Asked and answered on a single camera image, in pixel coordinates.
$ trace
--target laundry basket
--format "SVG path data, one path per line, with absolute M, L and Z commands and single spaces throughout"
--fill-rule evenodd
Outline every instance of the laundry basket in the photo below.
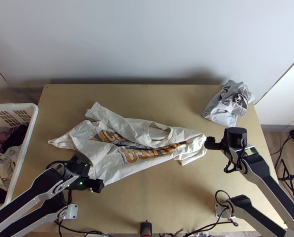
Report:
M 5 202 L 1 204 L 0 207 L 8 204 L 11 201 L 15 184 L 17 178 L 19 177 L 19 173 L 27 151 L 27 147 L 30 143 L 30 138 L 33 132 L 37 114 L 38 106 L 33 103 L 0 104 L 0 133 L 7 132 L 10 128 L 15 128 L 22 124 L 30 123 L 25 135 L 25 139 L 22 143 L 22 147 L 16 162 L 16 167 L 10 182 L 9 189 L 7 191 Z

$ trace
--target cable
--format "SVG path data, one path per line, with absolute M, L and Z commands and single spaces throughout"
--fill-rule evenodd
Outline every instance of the cable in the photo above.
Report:
M 217 202 L 219 205 L 221 205 L 222 207 L 228 207 L 227 205 L 221 204 L 221 203 L 217 200 L 217 194 L 218 194 L 219 192 L 223 192 L 223 193 L 225 193 L 225 194 L 228 196 L 228 198 L 230 198 L 229 194 L 228 194 L 226 191 L 224 191 L 224 190 L 218 190 L 218 191 L 215 193 L 215 199 L 216 199 L 216 202 Z
M 52 165 L 57 164 L 57 163 L 60 163 L 64 166 L 64 173 L 62 176 L 65 176 L 66 170 L 67 170 L 66 163 L 69 163 L 69 160 L 55 160 L 55 161 L 51 162 L 50 164 L 48 164 L 46 166 L 46 169 L 49 169 Z
M 279 153 L 279 156 L 278 156 L 278 158 L 277 158 L 277 160 L 276 160 L 276 162 L 275 162 L 275 166 L 274 166 L 275 169 L 276 169 L 276 167 L 277 167 L 277 165 L 278 165 L 279 159 L 280 159 L 281 156 L 282 156 L 283 147 L 285 146 L 285 144 L 286 144 L 290 139 L 292 139 L 291 135 L 289 135 L 289 136 L 286 138 L 286 140 L 283 142 L 283 145 L 280 147 L 280 149 L 279 149 L 277 152 L 274 152 L 274 153 L 271 153 L 271 154 L 270 154 L 270 155 L 274 155 L 274 154 L 276 154 L 276 153 Z
M 280 151 L 279 151 L 279 156 L 278 156 L 278 158 L 277 158 L 277 160 L 276 160 L 276 162 L 275 162 L 275 165 L 274 165 L 274 168 L 276 169 L 276 167 L 277 167 L 277 165 L 278 165 L 278 161 L 279 161 L 279 159 L 281 158 L 281 156 L 282 156 L 282 153 L 283 153 L 283 147 L 285 146 L 285 144 L 286 144 L 286 142 L 288 142 L 289 140 L 291 139 L 291 137 L 290 137 L 290 135 L 288 136 L 288 138 L 285 140 L 285 142 L 283 143 L 283 145 L 282 145 L 282 147 L 281 147 L 281 149 L 280 149 Z
M 241 150 L 240 157 L 238 157 L 237 164 L 236 164 L 239 169 L 242 168 L 242 166 L 241 166 L 241 160 L 242 160 L 242 157 L 243 157 L 243 154 L 244 154 L 245 147 L 247 146 L 247 144 L 246 144 L 245 141 L 246 140 L 244 140 L 244 139 L 242 140 L 242 142 L 243 142 L 243 144 L 242 144 L 242 150 Z
M 193 234 L 198 233 L 198 232 L 211 230 L 211 229 L 213 229 L 216 225 L 220 225 L 220 224 L 233 224 L 234 226 L 238 226 L 238 223 L 237 223 L 237 222 L 234 222 L 233 220 L 226 221 L 226 222 L 219 222 L 219 220 L 220 220 L 220 218 L 221 218 L 221 215 L 222 215 L 227 209 L 228 209 L 228 207 L 226 207 L 225 209 L 223 209 L 223 211 L 220 213 L 220 215 L 219 215 L 219 217 L 218 217 L 218 219 L 217 219 L 217 221 L 216 221 L 215 223 L 212 223 L 212 224 L 206 225 L 206 226 L 204 226 L 204 227 L 202 227 L 202 228 L 200 228 L 200 229 L 197 229 L 197 230 L 195 230 L 195 231 L 193 231 L 193 232 L 191 232 L 191 233 L 187 233 L 186 235 L 184 235 L 184 237 L 188 237 L 188 236 L 193 235 Z
M 92 231 L 80 231 L 80 230 L 74 230 L 74 229 L 70 229 L 66 226 L 63 226 L 61 223 L 59 223 L 58 221 L 54 221 L 57 225 L 60 226 L 60 228 L 64 228 L 66 230 L 69 230 L 71 232 L 75 232 L 75 233 L 80 233 L 80 234 L 85 234 L 85 236 L 87 236 L 88 234 L 98 234 L 98 235 L 104 235 L 104 236 L 107 236 L 107 237 L 114 237 L 112 235 L 109 235 L 109 234 L 104 234 L 103 232 L 100 232 L 98 230 L 92 230 Z
M 216 199 L 216 202 L 217 202 L 219 205 L 221 205 L 222 207 L 225 207 L 225 208 L 223 209 L 223 211 L 220 213 L 220 215 L 219 215 L 217 221 L 216 221 L 215 223 L 212 223 L 212 224 L 206 225 L 206 226 L 204 226 L 204 227 L 202 227 L 202 228 L 200 228 L 200 229 L 197 229 L 197 230 L 195 230 L 195 231 L 193 231 L 193 232 L 191 232 L 191 233 L 187 233 L 186 235 L 184 235 L 184 237 L 188 237 L 188 236 L 190 236 L 190 235 L 192 235 L 192 234 L 195 234 L 195 233 L 198 233 L 198 232 L 211 230 L 211 229 L 213 229 L 216 225 L 220 225 L 220 224 L 233 224 L 234 226 L 239 226 L 239 224 L 238 224 L 237 222 L 234 222 L 232 219 L 230 219 L 230 221 L 219 222 L 219 220 L 220 220 L 220 218 L 221 218 L 221 215 L 222 215 L 227 209 L 229 209 L 229 207 L 228 207 L 227 205 L 221 204 L 221 203 L 218 201 L 218 199 L 217 199 L 217 194 L 220 193 L 220 192 L 225 193 L 225 194 L 228 196 L 228 198 L 230 198 L 229 194 L 228 194 L 226 191 L 224 191 L 224 190 L 218 190 L 218 191 L 215 193 L 215 199 Z
M 59 222 L 59 224 L 58 224 L 58 232 L 59 232 L 59 236 L 60 237 L 62 237 L 62 234 L 61 234 L 61 231 L 60 231 L 61 223 L 62 223 L 62 221 Z

